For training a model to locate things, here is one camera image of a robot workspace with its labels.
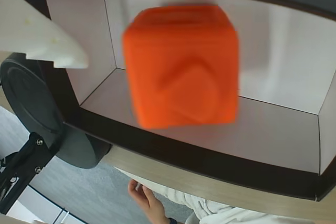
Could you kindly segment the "person's hand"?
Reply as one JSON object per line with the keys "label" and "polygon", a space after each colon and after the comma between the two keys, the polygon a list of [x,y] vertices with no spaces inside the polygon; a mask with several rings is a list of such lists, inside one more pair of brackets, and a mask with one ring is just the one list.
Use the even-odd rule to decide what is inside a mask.
{"label": "person's hand", "polygon": [[165,215],[162,203],[155,197],[152,190],[132,179],[128,184],[128,193],[144,212],[150,223],[170,223],[170,219]]}

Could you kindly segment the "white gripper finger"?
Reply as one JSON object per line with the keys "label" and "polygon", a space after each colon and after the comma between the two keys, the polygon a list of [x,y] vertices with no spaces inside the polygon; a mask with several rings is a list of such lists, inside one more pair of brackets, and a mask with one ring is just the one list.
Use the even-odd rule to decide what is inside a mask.
{"label": "white gripper finger", "polygon": [[24,53],[27,59],[55,68],[87,68],[89,56],[62,28],[24,0],[1,0],[1,51]]}

